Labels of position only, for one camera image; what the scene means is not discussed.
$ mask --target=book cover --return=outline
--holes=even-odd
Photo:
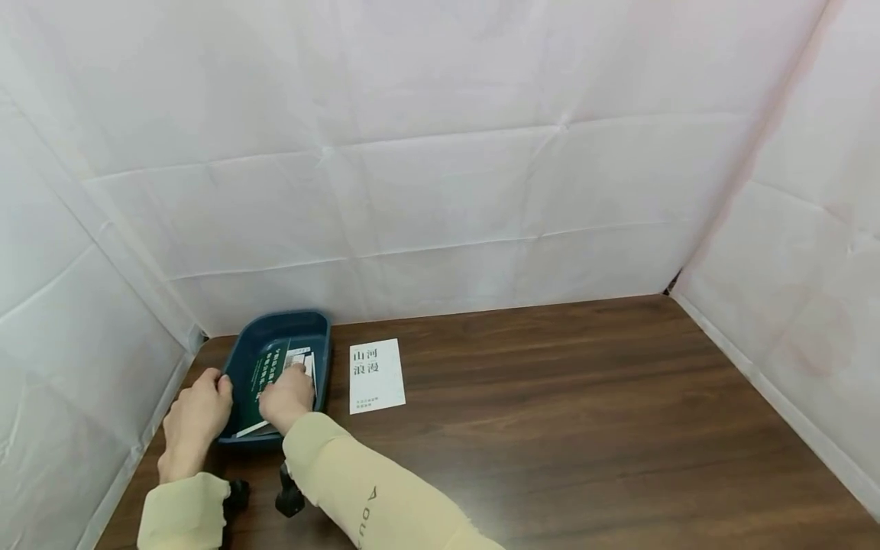
[[[271,431],[271,426],[260,415],[260,394],[268,384],[274,383],[284,369],[294,363],[314,364],[311,348],[290,348],[289,340],[275,342],[257,359],[253,367],[246,402],[238,403],[239,426],[244,426],[235,434],[242,437],[257,430]]]

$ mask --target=arm sleeve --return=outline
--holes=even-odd
[[[160,485],[143,503],[140,550],[214,550],[223,542],[229,482],[201,472]]]
[[[290,476],[363,550],[502,550],[449,498],[321,413],[284,438]]]

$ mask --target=blue tray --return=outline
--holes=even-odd
[[[236,404],[246,398],[246,388],[257,359],[274,343],[288,339],[292,340],[292,345],[300,348],[308,346],[314,351],[316,390],[312,410],[324,410],[330,379],[330,321],[315,311],[269,313],[251,321],[241,331],[226,360],[224,372],[232,380],[233,404],[229,422],[217,438],[219,444],[234,445],[237,449],[249,451],[281,448],[282,435],[277,432],[261,436],[232,435],[241,430]]]

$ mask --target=brown table surface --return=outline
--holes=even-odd
[[[407,404],[348,414],[348,347],[397,338]],[[222,367],[208,341],[184,387]],[[668,297],[333,328],[327,413],[507,550],[880,548],[880,527]],[[98,548],[134,548],[160,430]],[[280,452],[218,456],[249,508],[231,548],[351,548],[275,511]]]

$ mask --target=white fabric wall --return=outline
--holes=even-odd
[[[0,547],[91,548],[191,355],[2,90],[0,171]]]
[[[5,0],[16,96],[209,334],[662,290],[821,0]],[[9,76],[16,80],[16,75]]]
[[[832,2],[673,296],[880,517],[880,4]]]

